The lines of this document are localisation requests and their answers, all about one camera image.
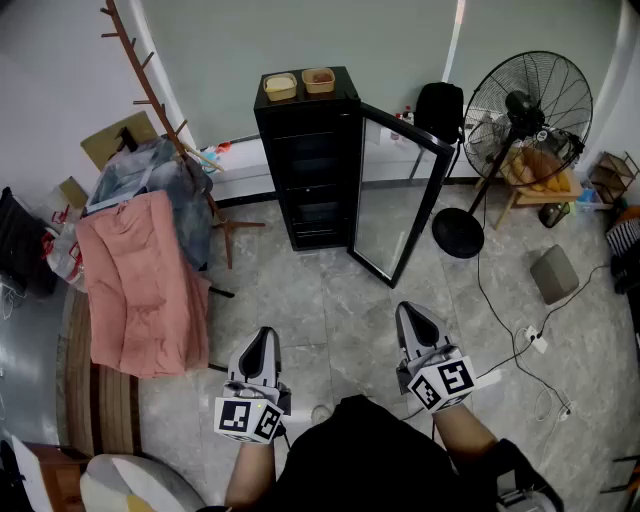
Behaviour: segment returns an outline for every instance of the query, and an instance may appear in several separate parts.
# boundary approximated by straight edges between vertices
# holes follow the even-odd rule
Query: wooden bench
[[[578,199],[583,192],[582,185],[580,185],[580,180],[576,177],[576,175],[573,173],[573,170],[570,168],[566,168],[563,172],[566,174],[569,180],[570,190],[568,192],[552,192],[551,190],[539,192],[537,190],[533,190],[530,187],[514,186],[514,183],[509,183],[509,181],[505,180],[511,186],[511,196],[509,196],[509,200],[507,201],[507,204],[505,205],[504,210],[502,211],[502,214],[498,219],[498,222],[496,222],[494,229],[498,230],[507,214],[509,213],[509,210],[511,210],[513,206],[540,205],[547,203],[571,203]],[[476,183],[475,188],[480,188],[483,183],[484,178],[480,178]]]
[[[138,379],[91,362],[86,294],[75,293],[65,368],[69,444],[87,455],[140,453]]]

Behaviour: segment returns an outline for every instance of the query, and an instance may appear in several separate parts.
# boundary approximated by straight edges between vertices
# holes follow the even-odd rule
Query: gray box
[[[531,266],[531,275],[546,304],[571,295],[580,281],[562,247],[554,245]]]

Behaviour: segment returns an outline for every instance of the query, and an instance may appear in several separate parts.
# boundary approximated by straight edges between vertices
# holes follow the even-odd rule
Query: backpack
[[[414,123],[447,144],[463,141],[463,103],[460,87],[445,82],[427,84],[418,96]]]

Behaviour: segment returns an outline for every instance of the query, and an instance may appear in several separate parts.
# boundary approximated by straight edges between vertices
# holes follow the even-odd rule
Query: marble floor
[[[496,232],[492,225],[507,195],[500,187],[490,190],[480,265],[485,291],[515,331],[529,324],[540,327],[550,309],[528,270],[545,249],[559,243],[581,283],[593,267],[608,262],[609,254],[599,214],[567,216],[548,230],[535,210],[514,209]],[[446,186],[434,212],[447,206],[467,208],[473,196],[473,187]],[[226,269],[220,233],[213,233],[208,276],[236,297],[210,296],[210,360],[225,364],[243,337],[262,325],[274,327],[282,346],[281,380],[293,391],[292,415],[285,421],[291,440],[309,427],[316,405],[332,408],[356,393],[400,418],[418,410],[415,400],[400,394],[395,378],[400,353],[394,310],[402,300],[422,304],[445,319],[478,374],[511,353],[510,337],[478,287],[477,260],[443,253],[430,227],[391,290],[342,249],[293,252],[276,202],[234,207],[228,213],[237,220],[264,221],[267,227],[234,234],[232,271]],[[628,477],[630,467],[614,467],[612,458],[640,450],[639,382],[628,303],[614,294],[606,269],[597,271],[589,287],[551,317],[544,335],[547,352],[528,351],[526,363],[566,393],[579,414],[556,422],[559,403],[550,404],[546,395],[535,410],[540,385],[513,362],[503,366],[500,383],[475,392],[467,406],[498,437],[520,447],[562,496],[566,510],[622,510],[623,494],[600,496],[598,491]],[[213,431],[213,400],[224,378],[200,370],[140,382],[143,450],[183,475],[210,504],[224,499],[238,449]],[[549,407],[549,417],[537,421]],[[431,418],[425,412],[409,423],[430,433]],[[286,451],[282,439],[276,440],[279,470]]]

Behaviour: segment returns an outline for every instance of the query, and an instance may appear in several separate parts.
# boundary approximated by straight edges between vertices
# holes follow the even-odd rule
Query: person
[[[318,412],[322,409],[314,409],[313,415]],[[293,443],[277,481],[273,444],[243,443],[225,506],[233,510],[506,510],[496,508],[497,482],[501,475],[509,481],[508,475],[515,470],[518,488],[543,489],[555,506],[549,510],[562,510],[560,498],[520,451],[509,441],[498,441],[463,404],[436,412],[433,419],[446,451],[366,397],[345,398],[333,415]]]

